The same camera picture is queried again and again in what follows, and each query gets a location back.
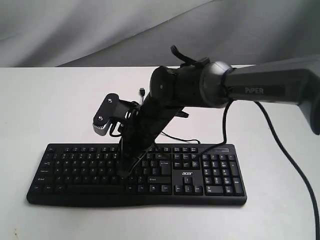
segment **space bar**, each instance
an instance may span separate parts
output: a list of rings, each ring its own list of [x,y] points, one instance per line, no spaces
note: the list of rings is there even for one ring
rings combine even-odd
[[[121,194],[121,185],[68,185],[67,191],[75,194]]]

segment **table surface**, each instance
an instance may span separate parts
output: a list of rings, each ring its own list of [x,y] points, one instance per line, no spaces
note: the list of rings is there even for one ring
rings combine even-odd
[[[139,101],[154,67],[0,68],[0,234],[6,240],[314,239],[309,193],[253,102],[227,116],[247,202],[236,206],[70,208],[28,204],[26,194],[48,143],[115,143],[92,119],[108,93]],[[320,137],[294,105],[264,103],[276,132],[320,199]],[[223,109],[185,108],[165,132],[202,143],[222,140]],[[159,136],[157,143],[175,143]]]

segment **enter key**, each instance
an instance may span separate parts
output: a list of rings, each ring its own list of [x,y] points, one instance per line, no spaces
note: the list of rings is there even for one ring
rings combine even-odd
[[[160,161],[159,162],[162,175],[171,175],[171,162],[170,161]]]

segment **cable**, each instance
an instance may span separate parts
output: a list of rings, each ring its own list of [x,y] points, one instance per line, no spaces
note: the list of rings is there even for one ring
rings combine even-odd
[[[174,139],[174,140],[178,140],[178,141],[181,141],[181,142],[192,142],[192,141],[195,141],[197,142],[198,144],[201,144],[201,142],[198,140],[198,139],[190,139],[190,140],[187,140],[187,139],[182,139],[182,138],[178,138],[178,137],[175,137],[175,136],[170,136],[169,134],[165,133],[165,132],[161,132],[163,135],[165,135],[166,137],[168,138],[171,138],[171,139]]]
[[[205,150],[203,150],[202,152],[199,153],[199,155],[203,154],[203,153],[206,153],[214,148],[217,148],[217,147],[220,147],[224,144],[227,143],[227,113],[228,113],[228,110],[230,108],[230,105],[234,102],[234,100],[230,100],[227,105],[225,106],[225,109],[223,111],[223,117],[222,117],[222,134],[223,134],[223,141],[220,142],[220,143],[217,143],[215,145],[212,145],[208,148],[206,148]]]
[[[290,156],[290,154],[287,152],[287,150],[285,149],[285,147],[282,145],[280,139],[278,138],[276,131],[274,129],[274,126],[271,122],[271,119],[267,113],[267,111],[265,110],[265,108],[261,105],[260,102],[255,101],[255,104],[258,105],[258,107],[260,108],[260,110],[262,111],[265,120],[267,122],[267,124],[269,125],[270,131],[272,133],[272,136],[275,140],[275,142],[278,144],[279,148],[281,149],[281,151],[283,152],[283,154],[286,156],[286,158],[289,160],[289,162],[293,165],[293,167],[295,168],[295,170],[299,173],[299,175],[301,176],[302,180],[304,181],[306,188],[309,191],[310,197],[311,197],[311,201],[312,201],[312,206],[313,206],[313,211],[314,211],[314,222],[315,222],[315,239],[316,240],[320,240],[320,229],[319,229],[319,210],[318,210],[318,205],[317,205],[317,200],[316,200],[316,196],[315,193],[311,187],[310,182],[308,181],[306,175],[304,174],[304,172],[301,170],[301,168],[298,166],[298,164],[294,161],[294,159]]]

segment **black keyboard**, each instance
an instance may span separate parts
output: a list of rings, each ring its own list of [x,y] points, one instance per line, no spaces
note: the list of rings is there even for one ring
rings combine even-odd
[[[235,147],[199,155],[209,146],[158,144],[123,178],[117,175],[118,144],[49,144],[26,198],[69,207],[243,205],[247,195]]]

